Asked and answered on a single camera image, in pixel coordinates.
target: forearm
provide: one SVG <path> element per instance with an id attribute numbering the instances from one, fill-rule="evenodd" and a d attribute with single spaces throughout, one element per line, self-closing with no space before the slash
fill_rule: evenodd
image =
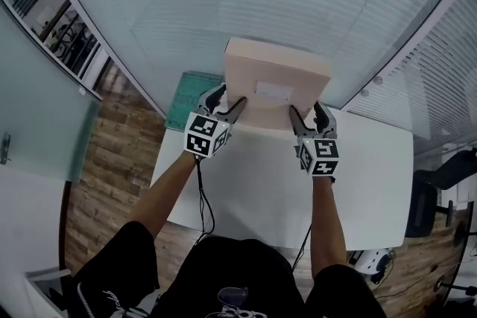
<path id="1" fill-rule="evenodd" d="M 329 177 L 313 178 L 312 276 L 334 264 L 346 264 L 343 228 Z"/>
<path id="2" fill-rule="evenodd" d="M 194 167 L 194 155 L 184 151 L 134 206 L 128 221 L 139 221 L 153 237 L 156 237 L 167 221 Z"/>

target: wooden floor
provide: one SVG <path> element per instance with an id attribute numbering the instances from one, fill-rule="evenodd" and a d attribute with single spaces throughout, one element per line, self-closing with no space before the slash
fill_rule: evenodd
<path id="1" fill-rule="evenodd" d="M 104 100 L 66 215 L 65 260 L 73 273 L 111 239 L 131 207 L 148 190 L 165 132 L 163 119 L 116 66 L 108 68 L 98 93 Z M 462 248 L 453 247 L 452 233 L 460 220 L 467 221 L 466 211 L 456 212 L 448 229 L 438 217 L 431 237 L 405 239 L 400 248 L 395 248 L 394 266 L 388 268 L 388 272 L 392 268 L 391 274 L 387 272 L 375 292 L 389 318 L 426 315 L 425 307 L 438 298 L 432 291 L 434 283 L 442 275 L 450 280 L 458 263 Z M 155 241 L 161 287 L 174 281 L 198 236 L 193 229 L 166 224 Z M 290 262 L 297 255 L 296 250 L 277 249 Z M 438 268 L 430 273 L 433 265 Z M 295 278 L 306 298 L 312 287 L 308 251 L 295 270 Z M 399 293 L 415 282 L 408 291 Z"/>

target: person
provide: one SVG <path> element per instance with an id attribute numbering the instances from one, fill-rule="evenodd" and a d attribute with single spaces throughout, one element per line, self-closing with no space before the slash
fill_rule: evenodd
<path id="1" fill-rule="evenodd" d="M 346 265 L 329 177 L 313 178 L 314 286 L 306 302 L 275 249 L 216 236 L 199 241 L 170 288 L 161 290 L 154 239 L 195 166 L 194 155 L 184 151 L 73 278 L 71 317 L 385 317 L 363 277 Z"/>

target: glass door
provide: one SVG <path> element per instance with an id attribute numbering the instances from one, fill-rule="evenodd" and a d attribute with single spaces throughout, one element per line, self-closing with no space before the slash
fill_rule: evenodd
<path id="1" fill-rule="evenodd" d="M 99 99 L 25 31 L 0 1 L 0 162 L 57 179 L 78 179 Z"/>

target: black t-shirt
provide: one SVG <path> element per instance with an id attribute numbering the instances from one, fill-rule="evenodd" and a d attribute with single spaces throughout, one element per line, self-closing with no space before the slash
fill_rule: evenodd
<path id="1" fill-rule="evenodd" d="M 126 224 L 74 278 L 71 317 L 115 317 L 134 311 L 159 289 L 154 239 Z M 364 279 L 334 265 L 321 270 L 306 302 L 290 264 L 257 240 L 204 238 L 188 254 L 150 317 L 385 317 Z"/>

